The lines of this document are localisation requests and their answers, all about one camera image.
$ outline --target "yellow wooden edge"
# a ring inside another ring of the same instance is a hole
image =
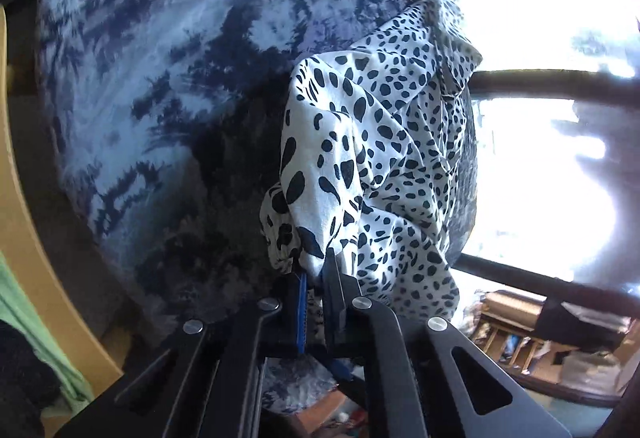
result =
[[[6,21],[0,6],[0,249],[60,349],[97,396],[122,370],[74,308],[40,243],[14,160],[6,95]]]

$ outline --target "silver screw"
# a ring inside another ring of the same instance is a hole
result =
[[[354,297],[353,301],[351,301],[351,304],[353,304],[354,308],[357,308],[358,310],[366,310],[368,308],[371,308],[371,300],[368,297]]]
[[[274,297],[265,297],[258,301],[258,308],[264,312],[273,312],[278,306],[280,306],[280,303]]]
[[[444,332],[447,329],[447,322],[442,317],[432,317],[427,321],[427,326],[435,332]]]
[[[198,321],[197,319],[190,319],[182,325],[183,331],[189,335],[200,333],[203,328],[204,324],[202,324],[202,321]]]

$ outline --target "white cloth with black spots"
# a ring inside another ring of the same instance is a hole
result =
[[[450,0],[422,0],[350,50],[292,72],[280,183],[260,221],[273,266],[317,277],[344,253],[364,295],[406,317],[450,318],[445,252],[467,122],[462,91],[481,56]]]

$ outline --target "green cloth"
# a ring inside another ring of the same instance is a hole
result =
[[[71,365],[33,304],[15,280],[0,253],[0,319],[19,330],[29,341],[36,357],[48,364],[60,381],[60,392],[73,414],[94,399],[91,386]]]

